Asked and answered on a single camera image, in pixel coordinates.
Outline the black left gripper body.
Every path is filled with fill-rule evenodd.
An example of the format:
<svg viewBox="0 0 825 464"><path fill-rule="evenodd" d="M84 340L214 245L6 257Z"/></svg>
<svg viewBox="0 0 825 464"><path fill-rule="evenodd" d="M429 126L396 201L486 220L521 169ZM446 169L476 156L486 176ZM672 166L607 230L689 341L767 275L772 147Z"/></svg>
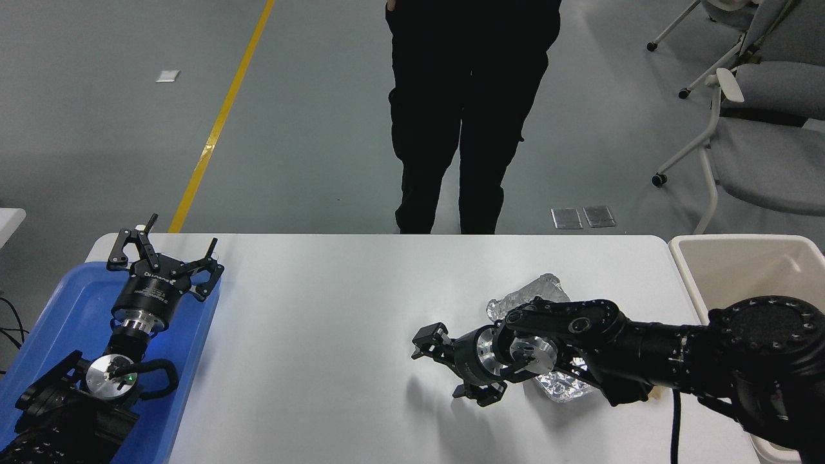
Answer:
<svg viewBox="0 0 825 464"><path fill-rule="evenodd" d="M170 256L160 256L157 268L147 259L133 262L112 316L124 322L148 314L154 319L153 328L168 328L183 294L191 288L191 273L185 267Z"/></svg>

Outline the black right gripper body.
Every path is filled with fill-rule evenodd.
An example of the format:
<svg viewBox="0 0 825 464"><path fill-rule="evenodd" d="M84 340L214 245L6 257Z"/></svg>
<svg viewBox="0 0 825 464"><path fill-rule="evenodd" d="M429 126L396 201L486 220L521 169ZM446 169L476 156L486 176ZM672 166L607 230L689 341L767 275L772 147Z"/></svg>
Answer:
<svg viewBox="0 0 825 464"><path fill-rule="evenodd" d="M454 341L454 367L464 385L492 384L492 327L483 326Z"/></svg>

